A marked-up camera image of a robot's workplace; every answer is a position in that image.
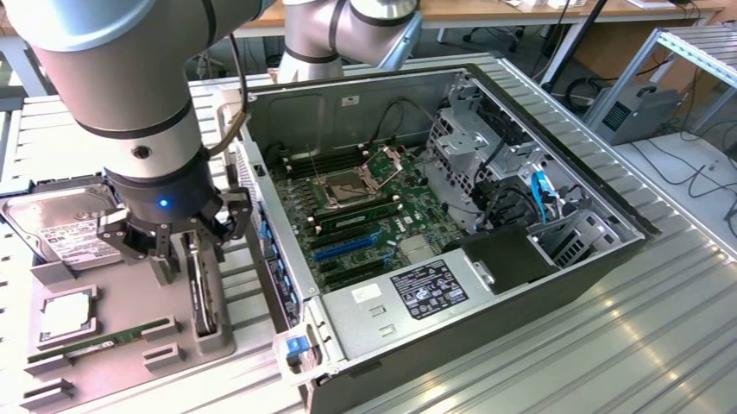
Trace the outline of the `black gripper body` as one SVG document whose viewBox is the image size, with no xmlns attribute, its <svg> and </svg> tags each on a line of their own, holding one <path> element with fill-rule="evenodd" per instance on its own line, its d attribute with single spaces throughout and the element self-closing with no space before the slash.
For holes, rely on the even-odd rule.
<svg viewBox="0 0 737 414">
<path fill-rule="evenodd" d="M 194 217 L 211 221 L 223 207 L 208 167 L 208 153 L 198 150 L 192 157 L 142 161 L 140 172 L 104 170 L 132 217 L 154 226 L 187 223 Z"/>
</svg>

